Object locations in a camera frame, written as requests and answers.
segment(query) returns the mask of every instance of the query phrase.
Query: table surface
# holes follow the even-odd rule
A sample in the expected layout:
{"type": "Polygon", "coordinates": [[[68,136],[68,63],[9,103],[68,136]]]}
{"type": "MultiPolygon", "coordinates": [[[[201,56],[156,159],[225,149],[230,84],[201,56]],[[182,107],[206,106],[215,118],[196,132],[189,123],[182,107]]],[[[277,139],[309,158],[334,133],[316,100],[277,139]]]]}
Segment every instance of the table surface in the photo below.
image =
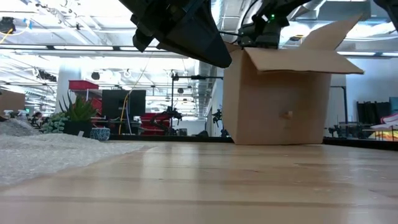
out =
{"type": "Polygon", "coordinates": [[[0,223],[397,223],[396,152],[131,144],[145,147],[0,189],[0,223]]]}

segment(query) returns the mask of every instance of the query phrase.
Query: open cardboard box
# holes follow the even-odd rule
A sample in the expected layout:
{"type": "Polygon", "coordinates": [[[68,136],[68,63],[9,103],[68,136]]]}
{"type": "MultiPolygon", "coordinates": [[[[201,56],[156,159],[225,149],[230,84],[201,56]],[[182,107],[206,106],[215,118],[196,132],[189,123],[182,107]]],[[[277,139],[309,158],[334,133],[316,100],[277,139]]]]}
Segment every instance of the open cardboard box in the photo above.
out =
{"type": "Polygon", "coordinates": [[[235,144],[320,144],[331,74],[363,74],[335,49],[361,15],[312,31],[297,49],[226,44],[223,123],[235,144]]]}

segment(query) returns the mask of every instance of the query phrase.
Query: wood grain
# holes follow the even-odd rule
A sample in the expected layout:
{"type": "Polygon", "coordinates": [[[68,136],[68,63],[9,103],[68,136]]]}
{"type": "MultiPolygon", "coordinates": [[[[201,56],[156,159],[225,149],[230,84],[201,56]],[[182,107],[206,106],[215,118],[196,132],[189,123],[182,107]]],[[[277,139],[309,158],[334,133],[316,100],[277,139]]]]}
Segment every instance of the wood grain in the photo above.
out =
{"type": "Polygon", "coordinates": [[[396,223],[398,153],[148,142],[0,191],[0,223],[396,223]]]}

